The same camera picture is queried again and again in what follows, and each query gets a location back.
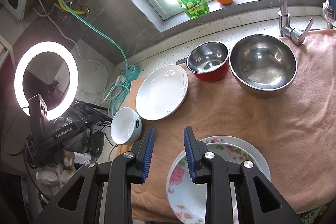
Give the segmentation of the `pull-out faucet spray head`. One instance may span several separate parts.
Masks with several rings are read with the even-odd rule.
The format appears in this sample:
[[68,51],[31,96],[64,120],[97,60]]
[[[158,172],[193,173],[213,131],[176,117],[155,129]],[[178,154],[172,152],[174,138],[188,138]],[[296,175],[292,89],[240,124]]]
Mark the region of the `pull-out faucet spray head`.
[[327,22],[327,28],[333,29],[334,28],[333,23],[335,22],[335,9],[330,4],[330,0],[326,0],[323,2],[322,16],[324,20],[326,20]]

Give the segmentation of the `chrome kitchen faucet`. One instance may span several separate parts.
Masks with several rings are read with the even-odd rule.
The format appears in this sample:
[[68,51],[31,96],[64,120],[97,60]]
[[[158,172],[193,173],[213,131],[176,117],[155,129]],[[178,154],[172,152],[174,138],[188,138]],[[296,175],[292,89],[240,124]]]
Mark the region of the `chrome kitchen faucet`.
[[301,46],[314,23],[314,19],[310,18],[306,28],[301,31],[290,24],[290,13],[288,12],[287,0],[279,0],[279,4],[280,11],[278,12],[278,16],[280,36],[286,36],[290,38],[296,46]]

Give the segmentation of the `floral plate pink flowers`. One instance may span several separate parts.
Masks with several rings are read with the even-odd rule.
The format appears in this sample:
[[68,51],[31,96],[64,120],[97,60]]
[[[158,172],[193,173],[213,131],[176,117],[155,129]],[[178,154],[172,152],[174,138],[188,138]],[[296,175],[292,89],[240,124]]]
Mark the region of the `floral plate pink flowers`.
[[[242,163],[253,156],[246,150],[228,143],[207,143],[207,149],[226,161]],[[186,154],[182,152],[174,161],[167,178],[167,199],[174,215],[182,223],[204,223],[206,215],[206,184],[195,185],[190,178]]]

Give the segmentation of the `red steel-lined bowl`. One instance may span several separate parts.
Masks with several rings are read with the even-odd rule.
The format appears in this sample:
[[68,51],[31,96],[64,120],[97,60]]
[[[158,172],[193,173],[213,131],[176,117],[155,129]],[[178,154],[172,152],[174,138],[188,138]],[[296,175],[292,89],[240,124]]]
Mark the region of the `red steel-lined bowl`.
[[187,56],[189,71],[199,80],[212,83],[228,73],[229,49],[222,42],[210,41],[198,45]]

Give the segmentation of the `pink towel mat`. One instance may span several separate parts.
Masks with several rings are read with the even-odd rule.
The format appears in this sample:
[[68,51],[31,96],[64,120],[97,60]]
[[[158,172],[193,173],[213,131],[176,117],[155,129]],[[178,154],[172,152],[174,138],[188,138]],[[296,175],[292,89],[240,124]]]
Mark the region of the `pink towel mat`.
[[298,62],[294,82],[280,96],[262,99],[244,91],[228,73],[214,83],[189,75],[182,106],[158,121],[149,176],[131,187],[133,217],[175,222],[166,180],[183,151],[183,130],[198,139],[229,135],[254,145],[265,157],[271,182],[298,213],[335,199],[335,31],[308,33],[296,46],[285,39]]

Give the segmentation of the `white floral bottom plate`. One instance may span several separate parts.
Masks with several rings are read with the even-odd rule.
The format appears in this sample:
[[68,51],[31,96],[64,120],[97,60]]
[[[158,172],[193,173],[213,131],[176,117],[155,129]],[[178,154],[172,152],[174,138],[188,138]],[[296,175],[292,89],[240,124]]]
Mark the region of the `white floral bottom plate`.
[[257,163],[260,165],[260,170],[264,173],[264,175],[268,178],[268,180],[271,181],[270,170],[266,162],[266,159],[264,158],[262,153],[251,143],[243,139],[236,138],[234,136],[225,136],[225,135],[203,138],[202,141],[205,143],[210,142],[229,143],[245,149],[257,161]]

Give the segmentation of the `white plate with grey branch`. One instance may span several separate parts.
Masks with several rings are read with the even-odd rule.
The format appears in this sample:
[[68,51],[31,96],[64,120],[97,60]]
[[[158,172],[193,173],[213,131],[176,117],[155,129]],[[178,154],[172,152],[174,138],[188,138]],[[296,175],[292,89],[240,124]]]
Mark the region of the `white plate with grey branch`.
[[136,111],[147,121],[173,114],[186,98],[189,80],[183,67],[164,65],[146,77],[135,97]]

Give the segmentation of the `large stainless steel bowl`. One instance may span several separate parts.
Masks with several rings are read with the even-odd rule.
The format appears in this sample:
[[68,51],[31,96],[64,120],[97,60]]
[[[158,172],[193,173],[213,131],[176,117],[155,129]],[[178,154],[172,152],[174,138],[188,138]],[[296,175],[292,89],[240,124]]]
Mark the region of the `large stainless steel bowl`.
[[291,48],[263,34],[239,40],[231,49],[229,64],[240,87],[260,98],[273,98],[287,91],[298,70]]

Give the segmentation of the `light blue ceramic bowl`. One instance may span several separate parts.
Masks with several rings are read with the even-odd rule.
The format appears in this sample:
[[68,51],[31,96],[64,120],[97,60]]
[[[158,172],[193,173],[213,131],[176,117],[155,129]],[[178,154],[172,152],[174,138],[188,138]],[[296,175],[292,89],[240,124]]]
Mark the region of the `light blue ceramic bowl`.
[[113,117],[110,135],[118,144],[133,144],[142,133],[142,121],[136,111],[123,107]]

